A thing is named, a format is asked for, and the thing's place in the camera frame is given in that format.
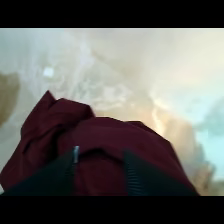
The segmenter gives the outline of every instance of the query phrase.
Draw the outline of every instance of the beige surface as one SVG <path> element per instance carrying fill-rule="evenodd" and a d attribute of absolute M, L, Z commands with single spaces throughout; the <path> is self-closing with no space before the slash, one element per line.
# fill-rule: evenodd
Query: beige surface
<path fill-rule="evenodd" d="M 204 187 L 205 160 L 221 181 L 222 136 L 193 126 L 223 95 L 223 37 L 223 29 L 0 29 L 0 169 L 49 89 L 99 116 L 143 121 L 171 141 L 192 182 L 200 174 Z"/>

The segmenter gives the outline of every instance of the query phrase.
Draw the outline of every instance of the maroon fabric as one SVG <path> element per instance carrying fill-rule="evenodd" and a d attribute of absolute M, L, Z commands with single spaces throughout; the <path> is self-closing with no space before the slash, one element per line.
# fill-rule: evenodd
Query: maroon fabric
<path fill-rule="evenodd" d="M 3 189 L 77 145 L 80 152 L 74 182 L 78 195 L 127 195 L 124 149 L 194 190 L 171 144 L 143 123 L 95 117 L 88 105 L 55 100 L 49 91 L 22 126 L 21 141 L 0 175 Z"/>

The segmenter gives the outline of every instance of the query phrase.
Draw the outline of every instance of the white spot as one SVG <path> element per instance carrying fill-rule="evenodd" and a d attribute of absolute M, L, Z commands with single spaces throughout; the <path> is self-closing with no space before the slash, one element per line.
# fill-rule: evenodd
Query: white spot
<path fill-rule="evenodd" d="M 54 76 L 54 69 L 51 67 L 46 67 L 44 69 L 43 76 L 52 78 Z"/>

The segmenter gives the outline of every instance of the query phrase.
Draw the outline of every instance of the brown patch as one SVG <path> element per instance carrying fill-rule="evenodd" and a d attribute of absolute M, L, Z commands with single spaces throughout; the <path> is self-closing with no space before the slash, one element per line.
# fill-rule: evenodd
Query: brown patch
<path fill-rule="evenodd" d="M 18 74 L 0 73 L 0 125 L 12 114 L 20 89 Z"/>

